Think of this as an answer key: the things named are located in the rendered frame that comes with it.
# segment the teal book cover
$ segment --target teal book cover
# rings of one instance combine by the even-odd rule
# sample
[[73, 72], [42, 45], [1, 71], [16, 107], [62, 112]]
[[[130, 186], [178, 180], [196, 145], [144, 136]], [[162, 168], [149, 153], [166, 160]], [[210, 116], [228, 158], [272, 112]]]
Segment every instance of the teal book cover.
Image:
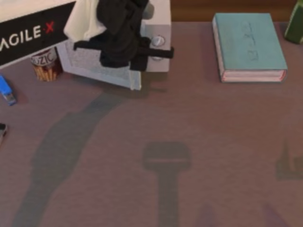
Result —
[[269, 13], [217, 13], [225, 70], [287, 70]]

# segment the black banner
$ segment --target black banner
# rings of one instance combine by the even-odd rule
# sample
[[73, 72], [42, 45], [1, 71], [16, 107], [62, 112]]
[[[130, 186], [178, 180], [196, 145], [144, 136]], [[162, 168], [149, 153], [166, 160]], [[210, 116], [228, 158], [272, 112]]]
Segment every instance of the black banner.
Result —
[[75, 2], [0, 23], [0, 66], [67, 39]]

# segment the brown can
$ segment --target brown can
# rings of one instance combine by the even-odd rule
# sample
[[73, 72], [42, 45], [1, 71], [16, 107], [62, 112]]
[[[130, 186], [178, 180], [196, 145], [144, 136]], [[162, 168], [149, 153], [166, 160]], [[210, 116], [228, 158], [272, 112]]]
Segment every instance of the brown can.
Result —
[[62, 66], [56, 48], [51, 48], [30, 58], [40, 81], [54, 81], [62, 73]]

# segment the red letter x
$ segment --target red letter x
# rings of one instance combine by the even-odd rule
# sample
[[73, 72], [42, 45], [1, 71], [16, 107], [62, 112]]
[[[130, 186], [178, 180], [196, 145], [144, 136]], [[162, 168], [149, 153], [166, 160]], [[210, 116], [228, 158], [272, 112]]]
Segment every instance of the red letter x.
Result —
[[53, 21], [51, 23], [46, 23], [47, 31], [45, 33], [53, 32]]

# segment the brown table surface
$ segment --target brown table surface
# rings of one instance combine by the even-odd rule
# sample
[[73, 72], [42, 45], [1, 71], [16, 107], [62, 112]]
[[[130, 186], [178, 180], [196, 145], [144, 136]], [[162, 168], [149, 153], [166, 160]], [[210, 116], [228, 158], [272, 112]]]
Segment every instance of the brown table surface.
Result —
[[301, 227], [303, 48], [276, 29], [282, 84], [220, 83], [210, 23], [174, 23], [141, 92], [4, 69], [0, 227]]

